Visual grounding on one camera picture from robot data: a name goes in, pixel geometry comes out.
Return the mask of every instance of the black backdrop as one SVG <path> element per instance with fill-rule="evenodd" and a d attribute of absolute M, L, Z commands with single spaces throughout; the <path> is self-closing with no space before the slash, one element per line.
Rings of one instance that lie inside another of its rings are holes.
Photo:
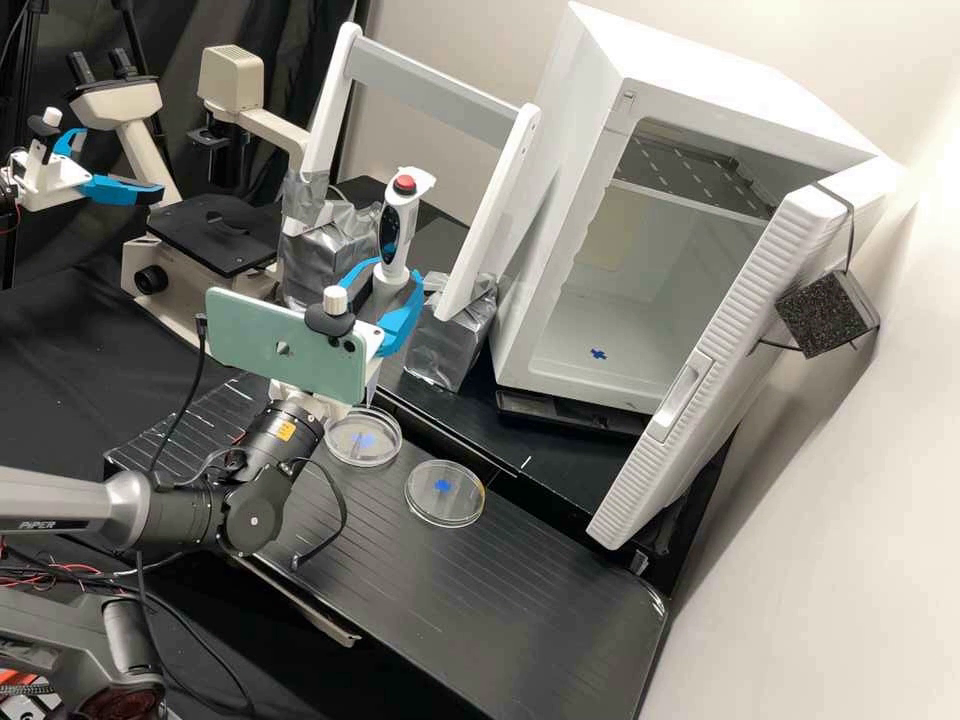
<path fill-rule="evenodd" d="M 263 58 L 265 107 L 303 126 L 320 91 L 337 30 L 348 19 L 352 5 L 352 0 L 134 0 L 149 69 L 160 76 L 164 101 L 160 116 L 184 197 L 219 190 L 206 181 L 206 155 L 193 148 L 185 135 L 204 121 L 196 96 L 203 48 L 236 43 Z M 21 6 L 21 0 L 0 3 L 2 37 Z M 64 57 L 82 50 L 97 77 L 108 78 L 112 69 L 107 51 L 114 47 L 124 47 L 131 54 L 120 14 L 110 0 L 50 0 L 49 14 L 39 20 L 28 113 L 42 113 L 47 105 L 56 105 L 64 113 L 62 127 L 78 126 L 65 100 L 74 81 Z M 8 93 L 0 106 L 4 155 L 16 144 L 9 98 L 15 85 L 16 50 L 14 42 L 0 68 L 0 87 Z M 91 131 L 80 161 L 94 172 L 132 176 L 112 132 Z M 254 140 L 247 162 L 251 178 L 244 193 L 247 199 L 254 204 L 272 201 L 283 178 L 285 155 Z M 100 253 L 119 256 L 122 243 L 142 232 L 144 222 L 143 210 L 89 201 L 24 214 L 16 282 L 29 282 Z"/>

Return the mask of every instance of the white wall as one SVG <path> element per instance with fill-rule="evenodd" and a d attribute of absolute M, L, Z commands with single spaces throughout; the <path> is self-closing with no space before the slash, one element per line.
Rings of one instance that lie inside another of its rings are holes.
<path fill-rule="evenodd" d="M 779 68 L 874 143 L 911 161 L 958 62 L 956 0 L 591 0 Z M 513 103 L 532 100 L 564 0 L 373 0 L 368 34 Z M 342 177 L 418 164 L 428 200 L 470 221 L 496 153 L 418 112 L 361 93 Z"/>
<path fill-rule="evenodd" d="M 854 262 L 875 344 L 784 357 L 744 420 L 642 720 L 960 717 L 957 90 Z"/>

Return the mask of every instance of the black foam block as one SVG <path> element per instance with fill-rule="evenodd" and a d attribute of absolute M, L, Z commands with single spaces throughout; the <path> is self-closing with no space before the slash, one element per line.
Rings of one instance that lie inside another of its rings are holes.
<path fill-rule="evenodd" d="M 840 347 L 880 325 L 880 316 L 860 284 L 842 270 L 785 295 L 776 309 L 807 358 Z"/>

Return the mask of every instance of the black platform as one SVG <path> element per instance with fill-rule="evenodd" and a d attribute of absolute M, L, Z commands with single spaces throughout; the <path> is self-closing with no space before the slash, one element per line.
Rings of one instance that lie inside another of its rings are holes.
<path fill-rule="evenodd" d="M 190 408 L 160 464 L 192 473 L 232 442 L 266 400 L 244 375 Z M 142 469 L 169 418 L 108 454 Z M 497 494 L 460 530 L 430 526 L 403 499 L 409 471 L 429 453 L 405 441 L 388 466 L 357 470 L 321 449 L 347 497 L 344 534 L 291 572 L 303 551 L 337 527 L 336 501 L 312 469 L 287 502 L 280 538 L 256 557 L 273 577 L 309 592 L 491 718 L 629 720 L 666 626 L 656 591 Z"/>

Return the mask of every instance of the petri dish lid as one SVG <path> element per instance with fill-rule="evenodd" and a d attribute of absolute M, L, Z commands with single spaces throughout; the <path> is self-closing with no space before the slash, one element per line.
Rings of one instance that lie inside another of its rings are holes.
<path fill-rule="evenodd" d="M 483 512 L 486 492 L 473 472 L 450 460 L 427 460 L 407 478 L 404 496 L 414 514 L 440 527 L 464 527 Z"/>
<path fill-rule="evenodd" d="M 337 460 L 355 467 L 375 467 L 390 462 L 400 452 L 400 425 L 378 408 L 356 407 L 344 418 L 327 425 L 323 440 Z"/>

